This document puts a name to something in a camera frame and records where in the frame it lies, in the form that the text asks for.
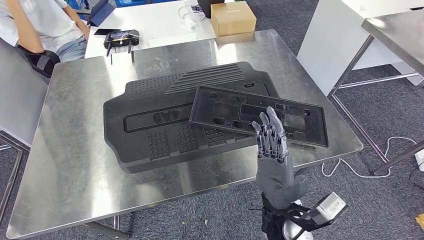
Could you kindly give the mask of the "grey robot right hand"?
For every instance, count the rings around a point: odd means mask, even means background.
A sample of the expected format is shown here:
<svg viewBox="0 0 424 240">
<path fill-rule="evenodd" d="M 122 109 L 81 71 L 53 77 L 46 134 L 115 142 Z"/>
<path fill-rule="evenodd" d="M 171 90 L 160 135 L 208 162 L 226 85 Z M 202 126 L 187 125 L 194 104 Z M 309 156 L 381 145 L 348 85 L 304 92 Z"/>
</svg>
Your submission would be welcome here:
<svg viewBox="0 0 424 240">
<path fill-rule="evenodd" d="M 287 135 L 275 110 L 268 106 L 252 122 L 257 143 L 256 183 L 272 207 L 287 208 L 306 193 L 306 178 L 295 173 Z"/>
</svg>

